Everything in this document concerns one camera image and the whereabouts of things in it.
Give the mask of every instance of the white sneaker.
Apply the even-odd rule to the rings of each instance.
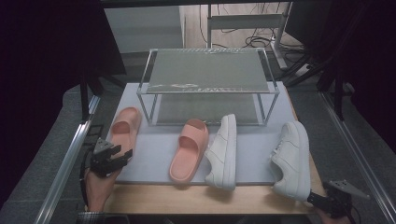
[[[235,189],[236,120],[230,114],[221,119],[221,126],[212,146],[205,152],[212,170],[206,184],[220,189]]]
[[[276,179],[274,192],[306,202],[311,191],[311,176],[308,135],[302,123],[292,121],[283,125],[281,140],[271,161]]]

